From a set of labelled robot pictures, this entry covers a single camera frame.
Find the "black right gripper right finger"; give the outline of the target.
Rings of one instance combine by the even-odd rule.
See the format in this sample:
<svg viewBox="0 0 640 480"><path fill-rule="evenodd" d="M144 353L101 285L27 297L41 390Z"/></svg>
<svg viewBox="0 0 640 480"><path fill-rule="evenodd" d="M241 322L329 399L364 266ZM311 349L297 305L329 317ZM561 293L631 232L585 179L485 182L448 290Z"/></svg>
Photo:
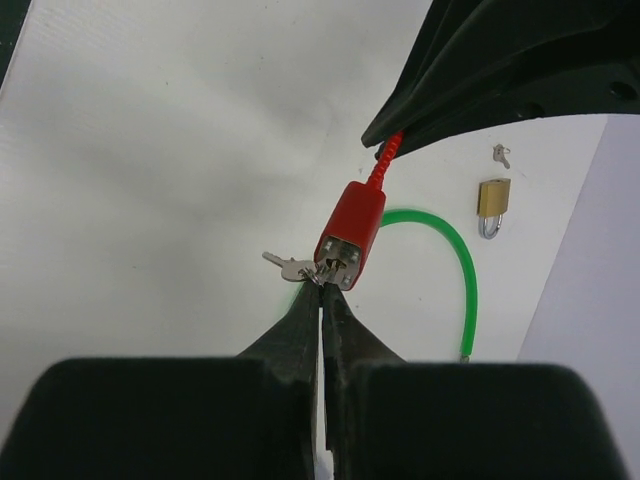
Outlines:
<svg viewBox="0 0 640 480"><path fill-rule="evenodd" d="M326 446L338 479L625 479L594 393L554 364L403 360L322 293Z"/></svg>

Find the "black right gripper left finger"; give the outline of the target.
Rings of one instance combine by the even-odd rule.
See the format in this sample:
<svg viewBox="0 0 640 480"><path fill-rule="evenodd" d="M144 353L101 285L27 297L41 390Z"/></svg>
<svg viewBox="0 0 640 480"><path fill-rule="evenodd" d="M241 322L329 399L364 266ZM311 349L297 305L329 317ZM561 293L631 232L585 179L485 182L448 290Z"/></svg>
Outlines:
<svg viewBox="0 0 640 480"><path fill-rule="evenodd" d="M32 386L5 479L311 479L320 290L233 357L71 358Z"/></svg>

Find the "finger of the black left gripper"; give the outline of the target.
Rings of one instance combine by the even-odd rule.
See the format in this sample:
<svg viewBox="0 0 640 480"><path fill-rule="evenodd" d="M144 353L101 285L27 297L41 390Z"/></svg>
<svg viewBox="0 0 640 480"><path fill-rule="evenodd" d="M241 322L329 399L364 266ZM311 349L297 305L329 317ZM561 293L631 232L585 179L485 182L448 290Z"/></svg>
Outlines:
<svg viewBox="0 0 640 480"><path fill-rule="evenodd" d="M639 66L592 64L523 84L404 130L406 155L456 135L538 118L639 113Z"/></svg>
<svg viewBox="0 0 640 480"><path fill-rule="evenodd" d="M636 1L435 1L364 146L564 70L639 66Z"/></svg>

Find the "keys of large padlock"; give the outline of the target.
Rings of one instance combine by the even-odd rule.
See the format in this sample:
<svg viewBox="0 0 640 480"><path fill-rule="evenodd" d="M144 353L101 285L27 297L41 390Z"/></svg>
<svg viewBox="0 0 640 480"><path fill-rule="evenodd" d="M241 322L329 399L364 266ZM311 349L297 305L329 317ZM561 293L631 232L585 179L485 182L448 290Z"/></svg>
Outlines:
<svg viewBox="0 0 640 480"><path fill-rule="evenodd" d="M497 144L493 147L492 158L494 162L500 163L505 169L509 170L511 164L507 158L510 153L510 149L502 144Z"/></svg>

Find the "keys of red lock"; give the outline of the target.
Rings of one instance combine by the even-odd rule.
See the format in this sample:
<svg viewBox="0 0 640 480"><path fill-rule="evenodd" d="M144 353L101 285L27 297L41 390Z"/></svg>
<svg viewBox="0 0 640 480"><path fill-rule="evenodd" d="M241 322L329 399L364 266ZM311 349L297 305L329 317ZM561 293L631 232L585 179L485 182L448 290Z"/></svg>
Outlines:
<svg viewBox="0 0 640 480"><path fill-rule="evenodd" d="M330 279L330 268L313 260L296 260L293 257L286 259L270 252L263 252L262 258L276 265L281 277L288 282L311 281L316 285L323 285Z"/></svg>

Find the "large brass padlock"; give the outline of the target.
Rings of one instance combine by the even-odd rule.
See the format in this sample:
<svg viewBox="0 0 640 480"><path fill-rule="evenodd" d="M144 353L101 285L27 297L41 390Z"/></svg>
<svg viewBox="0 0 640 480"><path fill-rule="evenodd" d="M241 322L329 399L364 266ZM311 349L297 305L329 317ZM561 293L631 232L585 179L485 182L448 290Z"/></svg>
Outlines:
<svg viewBox="0 0 640 480"><path fill-rule="evenodd" d="M499 233L504 214L508 210L511 180L495 178L479 184L477 216L480 236L494 239Z"/></svg>

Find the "red cable lock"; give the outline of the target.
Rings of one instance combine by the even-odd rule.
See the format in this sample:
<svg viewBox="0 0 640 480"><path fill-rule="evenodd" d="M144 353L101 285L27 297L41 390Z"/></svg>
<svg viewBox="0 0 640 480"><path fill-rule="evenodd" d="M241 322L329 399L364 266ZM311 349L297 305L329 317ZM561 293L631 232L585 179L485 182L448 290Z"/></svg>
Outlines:
<svg viewBox="0 0 640 480"><path fill-rule="evenodd" d="M403 132L392 135L382 146L367 180L352 181L342 192L313 256L321 283L334 284L343 291L357 283L382 222L384 177L403 139Z"/></svg>

